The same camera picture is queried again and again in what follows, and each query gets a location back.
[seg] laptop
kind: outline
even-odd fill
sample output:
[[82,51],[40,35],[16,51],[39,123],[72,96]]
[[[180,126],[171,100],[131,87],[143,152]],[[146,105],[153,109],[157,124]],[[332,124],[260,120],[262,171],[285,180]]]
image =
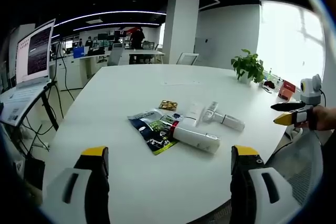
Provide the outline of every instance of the laptop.
[[16,126],[50,82],[49,57],[55,20],[37,27],[20,40],[16,51],[16,87],[0,95],[0,121]]

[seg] small package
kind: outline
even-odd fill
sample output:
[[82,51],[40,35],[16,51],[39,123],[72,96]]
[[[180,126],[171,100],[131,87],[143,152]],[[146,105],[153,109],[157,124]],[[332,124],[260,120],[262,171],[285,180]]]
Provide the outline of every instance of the small package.
[[173,122],[180,121],[182,118],[183,116],[179,113],[164,114],[153,109],[129,116],[128,120],[140,132],[153,154],[157,155],[178,142],[170,137],[170,128]]
[[163,100],[159,106],[159,109],[161,110],[170,110],[170,111],[176,111],[177,108],[177,102],[171,102]]

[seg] bright window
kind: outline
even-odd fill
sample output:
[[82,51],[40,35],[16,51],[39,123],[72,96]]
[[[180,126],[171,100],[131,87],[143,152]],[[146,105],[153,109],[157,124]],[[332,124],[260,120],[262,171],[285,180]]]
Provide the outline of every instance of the bright window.
[[257,53],[264,69],[296,86],[323,79],[324,36],[318,16],[291,4],[262,1]]
[[166,23],[163,23],[160,27],[160,36],[159,36],[159,44],[163,45],[163,37],[164,37],[164,28]]
[[71,48],[72,47],[72,39],[66,40],[65,41],[65,49]]

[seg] white bottle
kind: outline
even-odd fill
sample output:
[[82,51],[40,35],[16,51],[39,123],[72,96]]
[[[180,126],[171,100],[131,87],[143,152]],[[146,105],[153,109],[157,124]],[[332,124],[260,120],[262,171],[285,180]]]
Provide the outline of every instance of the white bottle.
[[230,115],[221,115],[217,112],[215,112],[214,121],[233,128],[237,131],[243,131],[245,128],[245,123],[243,121]]
[[171,127],[173,137],[206,152],[215,153],[220,146],[220,138],[201,131],[196,127],[176,121]]
[[206,110],[206,112],[204,113],[204,116],[202,117],[202,121],[209,122],[213,118],[215,111],[217,110],[217,107],[218,107],[218,102],[212,102],[210,106],[208,107],[208,109]]
[[190,125],[190,126],[197,126],[198,121],[200,120],[200,117],[202,115],[204,109],[204,105],[197,102],[192,102],[188,112],[186,113],[183,123]]

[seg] white table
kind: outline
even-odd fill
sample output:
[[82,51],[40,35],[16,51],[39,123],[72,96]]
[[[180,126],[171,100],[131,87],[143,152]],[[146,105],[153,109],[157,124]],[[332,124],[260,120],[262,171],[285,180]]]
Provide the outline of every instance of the white table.
[[[177,143],[154,156],[128,115],[157,108],[162,100],[186,112],[191,101],[245,121],[243,132],[212,122],[198,126],[220,136],[215,155]],[[231,147],[251,146],[268,160],[286,127],[273,123],[280,99],[257,84],[237,82],[232,70],[185,65],[103,67],[70,107],[51,144],[46,186],[73,167],[89,147],[109,148],[111,223],[186,223],[230,199]]]

